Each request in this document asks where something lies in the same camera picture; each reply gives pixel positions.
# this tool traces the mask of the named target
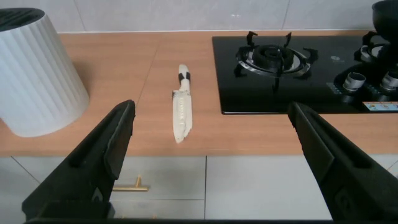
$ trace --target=burner cap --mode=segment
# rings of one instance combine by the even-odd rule
[[[276,45],[260,45],[255,48],[253,52],[253,64],[276,73],[282,63],[280,53],[282,53],[284,59],[284,70],[290,69],[293,64],[293,52],[290,49]]]
[[[378,62],[386,65],[398,65],[398,49],[390,44],[376,45],[368,49],[368,52],[377,59]]]

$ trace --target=knife blade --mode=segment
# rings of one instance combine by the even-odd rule
[[[178,68],[180,89],[173,91],[173,132],[177,143],[188,136],[192,129],[191,73],[186,65]]]

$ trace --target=stove label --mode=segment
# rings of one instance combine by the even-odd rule
[[[362,102],[369,111],[398,111],[398,102]]]

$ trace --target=gold cabinet handle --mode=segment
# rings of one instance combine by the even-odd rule
[[[141,176],[137,177],[136,184],[134,186],[113,186],[113,191],[115,192],[147,192],[149,190],[148,186],[141,186]]]

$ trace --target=gas stove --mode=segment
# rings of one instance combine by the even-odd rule
[[[286,113],[292,101],[318,113],[398,113],[398,57],[376,33],[249,32],[213,37],[213,51],[223,114]]]

